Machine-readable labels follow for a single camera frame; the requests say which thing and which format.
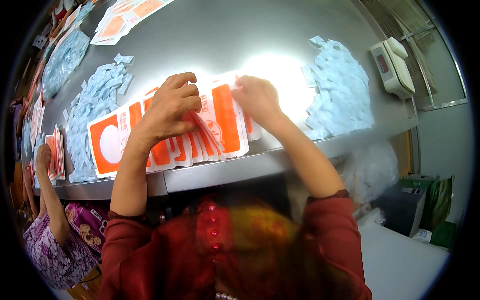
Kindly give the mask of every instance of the hand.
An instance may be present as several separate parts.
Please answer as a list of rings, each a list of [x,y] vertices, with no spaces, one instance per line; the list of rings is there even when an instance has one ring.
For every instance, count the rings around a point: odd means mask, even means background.
[[[32,175],[30,174],[30,167],[26,166],[24,168],[24,187],[32,187]]]
[[[242,76],[236,84],[243,88],[232,90],[233,98],[255,122],[270,132],[285,116],[275,87],[268,80],[250,76]]]
[[[185,113],[202,107],[197,86],[185,85],[187,82],[197,82],[195,74],[170,76],[157,90],[150,107],[131,134],[131,138],[137,138],[143,147],[141,151],[148,153],[159,142],[195,129],[192,122],[182,120]]]
[[[43,144],[38,148],[36,153],[36,171],[37,173],[40,171],[47,171],[47,167],[50,164],[50,160],[52,159],[52,151],[50,150],[50,146],[47,144]]]

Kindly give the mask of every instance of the purple floral shirt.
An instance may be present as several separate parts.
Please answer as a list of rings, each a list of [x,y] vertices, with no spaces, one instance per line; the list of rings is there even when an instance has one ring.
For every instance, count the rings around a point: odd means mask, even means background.
[[[100,261],[75,230],[62,249],[50,231],[45,213],[24,233],[25,249],[44,280],[55,289],[68,289],[79,283]]]

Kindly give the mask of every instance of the clear plastic bag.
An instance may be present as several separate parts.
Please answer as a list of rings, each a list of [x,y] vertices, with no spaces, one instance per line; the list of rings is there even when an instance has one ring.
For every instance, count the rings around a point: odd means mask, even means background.
[[[77,28],[56,49],[43,71],[44,99],[55,96],[63,84],[67,82],[82,62],[89,43],[90,38]]]
[[[337,171],[350,196],[360,204],[378,199],[399,179],[398,160],[388,141],[355,149]]]

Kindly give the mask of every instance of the digital display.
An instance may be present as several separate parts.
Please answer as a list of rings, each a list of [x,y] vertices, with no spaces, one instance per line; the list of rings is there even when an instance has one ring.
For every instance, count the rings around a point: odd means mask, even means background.
[[[378,63],[380,64],[380,68],[382,69],[382,73],[387,73],[388,72],[388,65],[387,62],[385,61],[385,57],[380,54],[377,56]]]

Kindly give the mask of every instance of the woman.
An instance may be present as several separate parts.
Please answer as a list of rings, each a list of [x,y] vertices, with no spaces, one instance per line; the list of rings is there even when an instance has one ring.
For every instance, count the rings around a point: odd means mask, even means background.
[[[243,76],[236,101],[288,153],[311,197],[303,226],[259,199],[216,195],[153,232],[145,225],[145,167],[152,147],[194,130],[201,107],[193,73],[169,77],[133,129],[115,179],[102,251],[100,299],[371,299],[353,203],[321,151],[278,104],[269,81]]]
[[[67,18],[78,6],[75,0],[59,0],[57,7],[52,11],[52,30],[49,38],[56,38],[60,30],[65,26]]]
[[[36,218],[24,233],[25,250],[48,285],[68,289],[79,283],[100,261],[108,210],[90,203],[69,203],[63,210],[48,177],[50,159],[50,147],[41,145],[36,157],[36,174],[41,188],[40,211],[34,201],[31,176],[24,177]]]

